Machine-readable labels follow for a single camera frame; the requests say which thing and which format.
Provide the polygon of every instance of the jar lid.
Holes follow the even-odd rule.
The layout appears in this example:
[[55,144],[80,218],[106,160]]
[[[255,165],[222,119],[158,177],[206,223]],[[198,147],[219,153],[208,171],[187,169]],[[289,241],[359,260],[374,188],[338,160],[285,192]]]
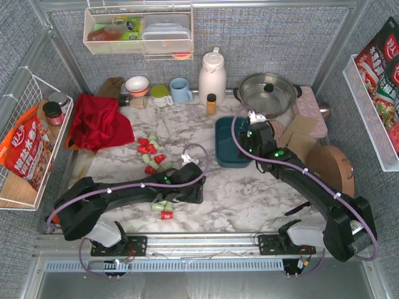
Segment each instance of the jar lid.
[[44,104],[43,112],[48,117],[57,117],[62,114],[61,106],[56,102],[47,102]]
[[68,100],[66,94],[62,92],[53,92],[52,94],[49,95],[49,101],[50,102],[56,102],[60,104],[61,106],[66,103]]
[[162,98],[169,95],[168,87],[164,85],[155,85],[151,88],[151,96],[154,98]]
[[210,93],[207,97],[206,100],[208,102],[215,102],[216,101],[216,95],[214,93]]

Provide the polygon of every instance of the cloth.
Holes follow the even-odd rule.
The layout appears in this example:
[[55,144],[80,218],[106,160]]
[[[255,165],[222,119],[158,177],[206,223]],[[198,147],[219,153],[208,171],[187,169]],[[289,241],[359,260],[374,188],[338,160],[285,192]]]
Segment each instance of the cloth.
[[70,137],[75,145],[96,153],[101,148],[134,142],[130,121],[118,110],[116,98],[81,94],[70,127]]

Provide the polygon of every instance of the white bottle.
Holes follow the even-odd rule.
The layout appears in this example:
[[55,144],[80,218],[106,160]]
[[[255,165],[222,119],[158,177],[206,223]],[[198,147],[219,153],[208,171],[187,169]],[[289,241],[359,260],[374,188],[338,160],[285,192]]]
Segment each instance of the white bottle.
[[213,52],[205,54],[202,60],[202,69],[199,73],[198,91],[199,100],[206,105],[206,98],[210,93],[216,95],[216,105],[224,101],[226,95],[226,70],[224,69],[224,58],[215,47]]

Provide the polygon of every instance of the small bottle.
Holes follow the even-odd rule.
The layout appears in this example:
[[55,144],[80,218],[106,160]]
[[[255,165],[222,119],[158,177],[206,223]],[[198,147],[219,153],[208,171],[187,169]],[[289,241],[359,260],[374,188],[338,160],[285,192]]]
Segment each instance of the small bottle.
[[206,97],[206,114],[216,114],[216,95],[210,93]]
[[49,102],[56,102],[60,104],[62,113],[67,114],[68,110],[68,98],[66,94],[62,92],[53,92],[49,95]]
[[90,32],[87,36],[89,42],[100,42],[104,40],[119,40],[122,34],[132,30],[134,24],[132,22],[126,22],[123,24],[111,24],[101,28],[99,30]]
[[52,126],[59,126],[64,121],[60,104],[56,102],[47,102],[43,105],[43,112],[47,121]]

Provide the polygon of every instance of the orange bottle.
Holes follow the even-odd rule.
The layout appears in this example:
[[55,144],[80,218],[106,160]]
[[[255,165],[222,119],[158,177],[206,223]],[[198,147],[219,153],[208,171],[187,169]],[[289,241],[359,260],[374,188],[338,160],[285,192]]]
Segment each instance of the orange bottle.
[[216,114],[216,95],[210,93],[206,97],[206,114]]
[[104,40],[119,40],[122,34],[128,32],[130,26],[129,23],[132,22],[126,22],[119,25],[111,24],[99,30],[90,32],[87,36],[87,40],[95,42]]

